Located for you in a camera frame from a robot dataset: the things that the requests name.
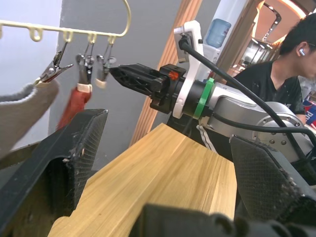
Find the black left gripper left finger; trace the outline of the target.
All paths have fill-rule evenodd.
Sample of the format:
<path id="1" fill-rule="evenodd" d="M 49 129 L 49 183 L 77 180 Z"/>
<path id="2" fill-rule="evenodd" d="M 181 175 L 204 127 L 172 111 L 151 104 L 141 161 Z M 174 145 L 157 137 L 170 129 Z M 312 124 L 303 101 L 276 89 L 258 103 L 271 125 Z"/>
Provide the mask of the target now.
<path id="1" fill-rule="evenodd" d="M 46 237 L 55 221 L 76 209 L 90 177 L 107 121 L 105 109 L 79 112 L 65 127 L 20 149 L 0 169 L 0 234 Z"/>

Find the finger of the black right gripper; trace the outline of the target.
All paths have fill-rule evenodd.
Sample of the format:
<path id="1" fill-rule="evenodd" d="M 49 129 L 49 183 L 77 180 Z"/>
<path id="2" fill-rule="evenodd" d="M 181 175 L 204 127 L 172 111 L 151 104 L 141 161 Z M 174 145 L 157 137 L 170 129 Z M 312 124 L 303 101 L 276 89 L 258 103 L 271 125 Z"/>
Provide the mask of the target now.
<path id="1" fill-rule="evenodd" d="M 122 86 L 150 97 L 163 97 L 163 75 L 147 77 L 127 75 L 118 67 L 110 68 L 113 78 Z"/>
<path id="2" fill-rule="evenodd" d="M 160 72 L 142 64 L 120 65 L 118 68 L 127 75 L 143 75 L 147 77 L 159 77 Z"/>

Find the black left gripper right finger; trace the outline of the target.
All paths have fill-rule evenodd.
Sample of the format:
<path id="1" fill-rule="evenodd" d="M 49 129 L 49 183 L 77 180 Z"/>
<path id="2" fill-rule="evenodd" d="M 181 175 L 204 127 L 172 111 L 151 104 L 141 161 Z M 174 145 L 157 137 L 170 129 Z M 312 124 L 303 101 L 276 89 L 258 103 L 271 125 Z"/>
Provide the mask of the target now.
<path id="1" fill-rule="evenodd" d="M 316 194 L 281 152 L 238 136 L 230 145 L 237 189 L 252 220 L 316 222 Z"/>

